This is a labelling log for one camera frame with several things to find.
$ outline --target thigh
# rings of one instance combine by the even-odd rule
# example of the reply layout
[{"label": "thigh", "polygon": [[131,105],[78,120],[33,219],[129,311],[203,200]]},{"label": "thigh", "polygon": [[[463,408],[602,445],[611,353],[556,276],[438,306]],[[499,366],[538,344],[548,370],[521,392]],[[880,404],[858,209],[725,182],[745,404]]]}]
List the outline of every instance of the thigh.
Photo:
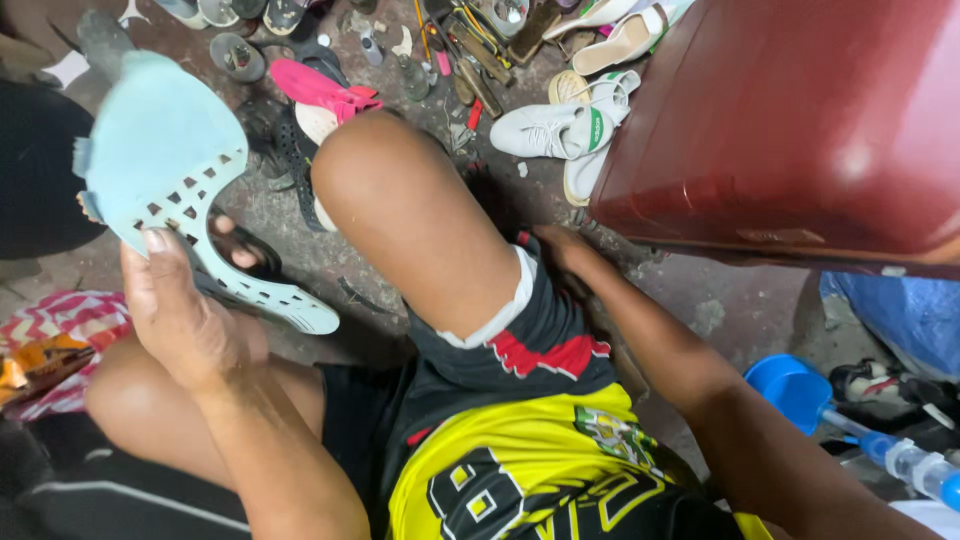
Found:
[{"label": "thigh", "polygon": [[514,298],[519,262],[436,144],[384,112],[341,126],[313,161],[340,232],[431,327],[466,338]]},{"label": "thigh", "polygon": [[[320,437],[325,413],[320,371],[281,359],[268,362],[270,376]],[[86,407],[124,451],[232,489],[200,410],[135,335],[104,351],[86,392]]]}]

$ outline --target green stripe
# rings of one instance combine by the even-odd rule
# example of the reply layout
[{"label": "green stripe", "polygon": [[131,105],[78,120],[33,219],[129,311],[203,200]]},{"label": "green stripe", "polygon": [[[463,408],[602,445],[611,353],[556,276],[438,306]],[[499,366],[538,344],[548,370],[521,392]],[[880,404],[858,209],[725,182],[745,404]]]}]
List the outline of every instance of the green stripe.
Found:
[{"label": "green stripe", "polygon": [[597,145],[600,144],[600,139],[603,138],[603,116],[600,115],[600,111],[591,107],[590,108],[590,146],[587,149],[588,152],[593,152]]}]

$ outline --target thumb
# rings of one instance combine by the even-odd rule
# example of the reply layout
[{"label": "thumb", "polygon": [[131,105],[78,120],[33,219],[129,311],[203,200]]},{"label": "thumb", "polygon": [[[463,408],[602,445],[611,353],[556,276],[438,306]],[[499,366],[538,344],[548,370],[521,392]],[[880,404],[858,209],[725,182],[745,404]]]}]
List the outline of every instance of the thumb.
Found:
[{"label": "thumb", "polygon": [[156,301],[163,310],[191,316],[200,307],[200,294],[193,286],[193,273],[177,237],[166,229],[146,229],[143,240],[150,256],[150,275]]}]

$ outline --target knee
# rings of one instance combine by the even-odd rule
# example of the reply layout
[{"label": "knee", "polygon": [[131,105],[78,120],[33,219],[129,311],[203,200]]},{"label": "knee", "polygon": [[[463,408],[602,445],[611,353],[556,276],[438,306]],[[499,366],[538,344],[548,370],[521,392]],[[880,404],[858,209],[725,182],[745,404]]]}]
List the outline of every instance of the knee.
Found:
[{"label": "knee", "polygon": [[398,183],[416,182],[428,161],[445,161],[439,144],[392,114],[364,112],[324,141],[313,160],[311,182],[325,208],[327,201],[332,206],[362,203]]},{"label": "knee", "polygon": [[136,337],[114,343],[86,389],[85,405],[111,442],[130,450],[132,433],[150,424],[169,403],[176,385],[162,366],[149,358]]}]

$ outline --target hand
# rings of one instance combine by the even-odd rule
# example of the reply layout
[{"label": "hand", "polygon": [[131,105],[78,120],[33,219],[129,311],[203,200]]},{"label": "hand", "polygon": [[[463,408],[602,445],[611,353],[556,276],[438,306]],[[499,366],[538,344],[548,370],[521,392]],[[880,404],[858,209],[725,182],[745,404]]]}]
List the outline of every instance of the hand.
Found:
[{"label": "hand", "polygon": [[582,236],[560,225],[537,225],[534,236],[546,244],[550,258],[564,272],[577,274],[583,265],[600,255],[593,250]]},{"label": "hand", "polygon": [[126,244],[120,252],[140,342],[195,396],[223,388],[231,371],[251,362],[241,324],[194,288],[189,259],[173,233],[148,229],[143,236],[149,260]]}]

